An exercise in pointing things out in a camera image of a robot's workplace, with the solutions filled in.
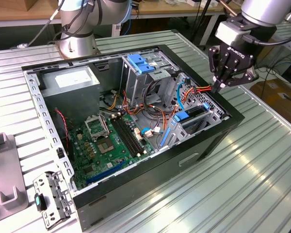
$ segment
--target gray holder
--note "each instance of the gray holder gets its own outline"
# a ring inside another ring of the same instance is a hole
[[[0,220],[28,206],[28,197],[13,135],[0,133]]]

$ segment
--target expansion slot bracket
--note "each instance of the expansion slot bracket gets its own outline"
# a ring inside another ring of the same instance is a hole
[[[47,230],[66,221],[73,207],[68,187],[61,172],[45,172],[33,181],[34,200]]]

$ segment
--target metal table surface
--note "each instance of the metal table surface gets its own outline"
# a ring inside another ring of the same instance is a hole
[[[272,37],[275,41],[281,41],[291,37],[291,23],[283,21],[281,24],[276,25],[276,27],[277,31]],[[284,44],[283,46],[291,50],[291,42]]]
[[[206,80],[208,60],[171,31],[97,40],[103,53],[167,44]],[[0,51],[0,131],[14,134],[30,205],[0,221],[1,232],[46,232],[32,180],[56,171],[20,67],[60,60],[54,46]],[[244,116],[211,156],[87,232],[288,232],[291,125],[243,87],[222,92]],[[79,232],[73,213],[52,232]]]

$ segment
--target motherboard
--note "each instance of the motherboard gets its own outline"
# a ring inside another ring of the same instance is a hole
[[[137,129],[131,116],[116,115],[92,117],[69,131],[70,161],[79,190],[154,153],[147,139],[137,137]]]

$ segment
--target green button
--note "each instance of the green button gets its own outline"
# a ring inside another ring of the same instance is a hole
[[[37,205],[40,204],[40,199],[39,199],[39,197],[36,197],[36,198],[35,198],[35,203],[36,203]]]

